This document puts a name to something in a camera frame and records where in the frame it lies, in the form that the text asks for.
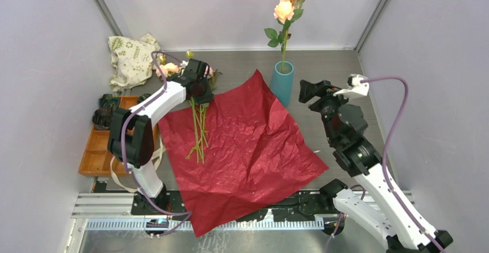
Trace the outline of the dark red wrapping paper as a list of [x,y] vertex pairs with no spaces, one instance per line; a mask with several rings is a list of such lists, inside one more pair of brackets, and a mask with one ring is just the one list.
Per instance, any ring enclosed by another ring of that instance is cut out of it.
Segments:
[[327,170],[259,71],[212,100],[203,160],[191,153],[191,108],[168,113],[158,126],[197,237],[285,199]]

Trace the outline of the cream printed ribbon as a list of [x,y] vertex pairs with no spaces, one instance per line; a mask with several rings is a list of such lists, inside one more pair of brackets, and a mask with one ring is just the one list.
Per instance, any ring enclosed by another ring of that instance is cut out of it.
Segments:
[[[161,165],[164,153],[166,151],[160,133],[157,134],[156,141],[157,141],[157,146],[156,146],[157,148],[153,152],[152,158],[151,158],[151,162],[152,162],[155,170],[157,170],[159,168],[159,166]],[[121,165],[123,165],[123,164],[121,162],[117,161],[115,156],[111,157],[111,160],[110,160],[110,176],[112,178],[112,181],[116,185],[118,185],[120,188],[122,188],[123,190],[126,190],[127,192],[130,192],[130,193],[135,193],[137,191],[137,188],[136,188],[135,184],[129,183],[130,175],[128,175],[125,172],[116,172],[115,171],[115,168],[117,166],[121,166]]]

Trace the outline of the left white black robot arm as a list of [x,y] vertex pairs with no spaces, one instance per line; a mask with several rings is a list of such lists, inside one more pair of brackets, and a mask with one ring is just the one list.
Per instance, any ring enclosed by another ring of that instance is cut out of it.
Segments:
[[145,206],[154,214],[166,211],[168,198],[152,162],[153,129],[166,114],[187,100],[210,103],[212,75],[207,63],[191,58],[146,100],[129,109],[117,108],[112,113],[107,149],[134,176],[137,191],[148,196]]

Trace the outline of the peach rose stem tall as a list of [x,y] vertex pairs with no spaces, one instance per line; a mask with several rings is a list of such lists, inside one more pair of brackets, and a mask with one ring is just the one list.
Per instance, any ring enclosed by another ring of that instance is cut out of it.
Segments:
[[273,28],[265,28],[264,32],[269,39],[267,46],[276,48],[280,46],[281,62],[279,72],[285,74],[285,55],[288,40],[291,37],[291,25],[301,18],[304,9],[303,4],[306,0],[279,0],[279,3],[274,7],[273,17],[281,25],[281,30],[277,31]]

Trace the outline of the pink flower bouquet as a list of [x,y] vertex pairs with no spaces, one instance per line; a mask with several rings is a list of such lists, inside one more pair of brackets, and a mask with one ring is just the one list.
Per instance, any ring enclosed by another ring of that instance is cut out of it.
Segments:
[[[190,58],[194,59],[194,53],[191,50],[186,51],[187,61],[180,61],[180,64],[178,65],[172,62],[167,62],[168,56],[169,55],[163,51],[155,51],[152,53],[153,63],[155,66],[154,70],[157,77],[162,81],[169,81],[169,77],[176,73],[179,73],[180,70],[187,65],[187,62]],[[212,92],[215,88],[215,83],[217,82],[219,74],[220,73],[218,71],[215,71],[210,67],[208,78]],[[190,149],[190,152],[186,158],[189,159],[194,154],[196,155],[197,163],[203,164],[205,162],[204,149],[208,147],[208,131],[206,129],[205,123],[206,113],[210,103],[198,105],[194,103],[193,99],[187,101],[189,102],[192,111],[195,144]]]

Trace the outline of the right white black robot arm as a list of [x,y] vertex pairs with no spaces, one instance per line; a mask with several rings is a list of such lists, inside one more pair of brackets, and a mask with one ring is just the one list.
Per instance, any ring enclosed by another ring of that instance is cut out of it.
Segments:
[[353,74],[341,89],[323,80],[301,80],[299,101],[321,115],[337,164],[374,200],[369,205],[352,188],[334,179],[319,189],[318,204],[327,213],[350,217],[374,236],[386,252],[445,252],[453,242],[413,206],[390,174],[385,154],[364,136],[367,122],[350,101],[368,95],[370,80]]

